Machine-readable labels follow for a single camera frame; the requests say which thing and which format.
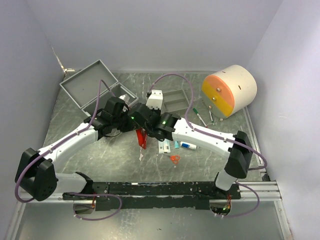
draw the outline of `yellow panel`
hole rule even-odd
[[[230,116],[233,107],[231,107],[206,80],[203,81],[202,91],[225,116]]]

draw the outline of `box lid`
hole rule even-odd
[[[119,82],[104,63],[98,60],[61,82],[60,86],[78,107],[82,109],[97,98],[99,81],[101,79],[106,82],[109,88]],[[107,91],[106,86],[101,84],[100,93],[102,94]]]

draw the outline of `white wall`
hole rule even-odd
[[[249,111],[295,239],[320,236],[320,1],[284,0],[248,70]]]
[[[62,64],[201,71],[246,66],[282,0],[27,0]]]
[[[25,0],[0,0],[0,239],[21,154],[42,146],[63,71]]]

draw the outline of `gray tabletop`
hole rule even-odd
[[[145,102],[146,92],[151,83],[161,74],[157,73],[115,73],[129,90]],[[200,98],[204,74],[186,74],[195,89],[195,107],[202,118],[209,123],[210,116]],[[190,88],[177,77],[168,77],[160,82],[157,89],[178,90],[183,88],[190,96]],[[60,91],[44,145],[49,145],[72,130],[86,117],[64,91]],[[240,110],[228,119],[219,121],[211,129],[236,133],[242,130],[252,139],[252,131],[247,124],[246,112]],[[191,112],[191,122],[201,125]],[[167,156],[158,153],[158,141],[149,138],[147,149],[138,146],[135,132],[121,133],[114,138],[103,138],[79,151],[65,162],[58,173],[81,171],[94,181],[158,182],[158,181],[213,181],[226,159],[204,148],[174,149],[172,154],[180,155],[175,165]],[[252,158],[252,166],[257,166],[257,158]],[[251,171],[246,181],[261,181],[259,171]],[[252,209],[256,203],[234,202],[234,214]],[[122,209],[112,218],[88,222],[73,217],[72,203],[29,203],[25,206],[16,235],[17,240],[55,239],[99,239],[99,240],[211,240],[211,239],[284,239],[275,204],[264,201],[250,215],[221,220],[210,210],[194,208],[154,208]],[[88,218],[109,215],[109,211],[95,212]]]
[[[147,90],[162,74],[114,73],[114,75],[119,82],[139,97],[140,102],[145,103]],[[209,111],[200,97],[201,85],[207,75],[208,73],[188,73],[184,76],[192,82],[195,93],[195,108],[204,121],[210,123]],[[164,92],[184,89],[186,95],[191,98],[189,85],[176,76],[163,78],[155,86],[155,89]],[[185,113],[179,112],[178,114],[183,117]],[[85,118],[86,115],[61,90],[44,145],[54,143],[73,131]],[[193,111],[189,113],[188,118],[192,123],[202,125]],[[241,130],[249,135],[249,126],[244,110],[238,111],[223,121],[219,121],[214,116],[214,123],[214,125],[209,125],[210,129],[233,134]],[[99,182],[213,181],[218,171],[223,169],[226,163],[226,159],[204,148],[191,150],[180,147],[175,149],[173,142],[170,147],[172,155],[181,157],[177,165],[173,164],[167,155],[159,154],[158,141],[155,138],[148,138],[147,148],[141,149],[135,131],[121,133],[117,137],[102,138],[85,147],[66,160],[63,167],[56,169],[56,172],[70,174],[80,171]],[[257,165],[257,159],[253,157],[251,166],[256,167]],[[246,181],[261,180],[259,171],[249,172],[246,178]]]

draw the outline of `gray tray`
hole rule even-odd
[[[128,94],[129,107],[138,102],[138,97],[124,87],[109,71],[101,60],[98,60],[60,83],[61,88],[75,104],[88,116],[95,109],[100,80],[104,80],[116,97]],[[104,84],[101,84],[99,108],[103,108],[112,96]]]
[[[163,93],[164,111],[168,113],[178,113],[187,110],[189,100],[183,89],[167,91]]]

